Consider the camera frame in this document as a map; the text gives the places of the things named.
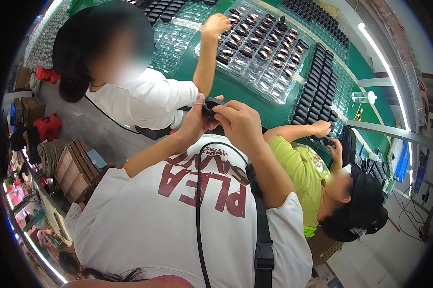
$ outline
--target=red plastic stool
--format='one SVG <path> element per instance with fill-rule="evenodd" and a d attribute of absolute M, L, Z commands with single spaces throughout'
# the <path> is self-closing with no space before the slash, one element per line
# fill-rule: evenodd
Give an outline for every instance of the red plastic stool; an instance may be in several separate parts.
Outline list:
<path fill-rule="evenodd" d="M 62 126 L 61 119 L 56 117 L 56 114 L 50 114 L 49 116 L 37 119 L 34 125 L 37 126 L 41 142 L 44 140 L 52 141 L 58 138 L 58 129 Z"/>
<path fill-rule="evenodd" d="M 54 84 L 56 81 L 60 79 L 60 77 L 61 76 L 59 76 L 57 73 L 53 72 L 52 70 L 44 69 L 41 66 L 37 67 L 36 78 L 41 81 Z"/>

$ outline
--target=human hand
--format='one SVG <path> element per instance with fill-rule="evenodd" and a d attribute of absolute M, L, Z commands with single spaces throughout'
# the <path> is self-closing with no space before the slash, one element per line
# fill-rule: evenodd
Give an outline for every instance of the human hand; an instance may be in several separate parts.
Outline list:
<path fill-rule="evenodd" d="M 216 96 L 217 99 L 223 100 L 223 96 Z M 179 137 L 179 143 L 182 145 L 181 152 L 186 151 L 192 144 L 196 143 L 197 140 L 207 130 L 213 130 L 218 125 L 217 120 L 208 119 L 202 117 L 202 106 L 204 106 L 205 97 L 202 93 L 197 95 L 194 106 L 186 114 L 183 125 L 173 135 Z"/>
<path fill-rule="evenodd" d="M 201 39 L 217 40 L 221 33 L 231 28 L 229 23 L 229 19 L 221 13 L 211 15 L 202 27 Z"/>
<path fill-rule="evenodd" d="M 313 123 L 311 128 L 314 130 L 314 135 L 319 138 L 327 136 L 331 131 L 330 122 L 326 122 L 324 120 L 319 120 Z"/>
<path fill-rule="evenodd" d="M 332 159 L 334 159 L 335 162 L 343 161 L 343 146 L 341 146 L 340 140 L 330 139 L 330 142 L 335 145 L 335 148 L 327 145 L 327 148 L 330 150 L 330 154 L 332 154 Z"/>
<path fill-rule="evenodd" d="M 254 109 L 231 100 L 224 106 L 213 107 L 213 111 L 226 137 L 249 158 L 256 157 L 267 146 L 261 132 L 260 115 Z"/>

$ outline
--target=tiled floor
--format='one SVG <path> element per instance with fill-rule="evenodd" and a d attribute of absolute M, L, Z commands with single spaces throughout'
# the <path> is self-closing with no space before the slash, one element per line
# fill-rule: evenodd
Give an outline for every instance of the tiled floor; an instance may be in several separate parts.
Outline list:
<path fill-rule="evenodd" d="M 76 104 L 63 101 L 58 84 L 43 82 L 38 97 L 46 104 L 46 115 L 56 112 L 62 119 L 61 138 L 69 141 L 81 136 L 87 146 L 116 167 L 156 142 L 120 128 L 85 98 Z"/>

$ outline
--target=green t-shirt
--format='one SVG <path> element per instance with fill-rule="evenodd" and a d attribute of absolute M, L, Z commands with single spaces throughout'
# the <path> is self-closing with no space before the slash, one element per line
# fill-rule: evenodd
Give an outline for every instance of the green t-shirt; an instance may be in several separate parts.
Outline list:
<path fill-rule="evenodd" d="M 321 183 L 327 184 L 330 171 L 324 161 L 309 146 L 289 143 L 283 137 L 269 142 L 275 157 L 294 183 L 303 209 L 303 224 L 316 227 L 321 203 Z"/>

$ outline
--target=green workbench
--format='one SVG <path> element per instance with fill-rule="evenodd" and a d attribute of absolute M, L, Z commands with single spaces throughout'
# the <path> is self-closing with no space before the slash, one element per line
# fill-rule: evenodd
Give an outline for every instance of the green workbench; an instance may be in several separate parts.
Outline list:
<path fill-rule="evenodd" d="M 231 0 L 220 0 L 215 7 L 215 13 L 225 12 L 225 10 L 228 9 L 228 7 L 233 4 L 233 2 L 234 1 Z M 280 3 L 279 0 L 266 0 L 265 2 L 273 7 L 277 7 Z M 79 0 L 70 9 L 70 14 L 73 15 L 81 9 L 94 5 L 95 4 L 92 0 Z M 197 60 L 194 57 L 194 48 L 199 43 L 199 41 L 200 32 L 197 32 L 197 34 L 189 43 L 188 49 L 186 50 L 185 54 L 183 55 L 183 65 L 170 78 L 185 81 L 189 81 L 192 79 L 195 67 L 197 65 Z M 305 65 L 300 72 L 300 76 L 304 77 L 307 74 L 310 62 L 311 61 L 305 61 Z M 371 68 L 368 66 L 365 59 L 362 57 L 362 55 L 352 43 L 350 43 L 349 46 L 349 61 L 347 62 L 349 63 L 349 69 L 356 76 L 357 79 L 375 78 L 375 75 L 372 72 Z M 218 95 L 224 95 L 225 101 L 235 99 L 248 104 L 250 107 L 254 108 L 260 113 L 262 124 L 266 128 L 270 129 L 288 124 L 289 113 L 291 112 L 294 101 L 299 95 L 301 89 L 302 85 L 296 82 L 294 88 L 291 90 L 287 98 L 285 105 L 276 106 L 265 101 L 261 96 L 254 94 L 240 83 L 234 81 L 234 79 L 225 76 L 223 73 L 217 71 L 215 73 L 213 87 L 209 96 L 215 97 Z M 383 123 L 388 126 L 394 126 L 395 119 L 389 103 L 386 97 L 384 97 L 384 93 L 381 87 L 368 87 L 366 88 L 366 90 L 372 90 L 375 92 L 376 95 L 379 96 L 378 101 L 376 101 L 375 103 L 375 107 L 378 110 L 383 120 Z M 353 84 L 352 91 L 360 91 L 356 83 Z M 358 111 L 358 107 L 359 103 L 353 103 L 352 101 L 349 103 L 348 112 L 346 115 L 348 119 L 354 119 Z M 363 108 L 362 121 L 380 124 L 380 121 L 370 104 L 363 103 L 361 105 L 361 108 Z M 382 154 L 386 157 L 389 150 L 389 142 L 386 136 L 362 130 L 360 130 L 359 133 L 363 136 L 364 140 L 369 144 L 370 148 L 373 151 L 375 151 L 376 148 L 380 148 Z M 362 145 L 358 142 L 356 147 L 357 151 L 360 151 L 361 147 Z M 323 151 L 318 151 L 318 153 L 321 155 L 321 157 L 324 158 L 324 160 L 327 161 L 328 159 L 330 159 L 328 153 L 325 153 Z"/>

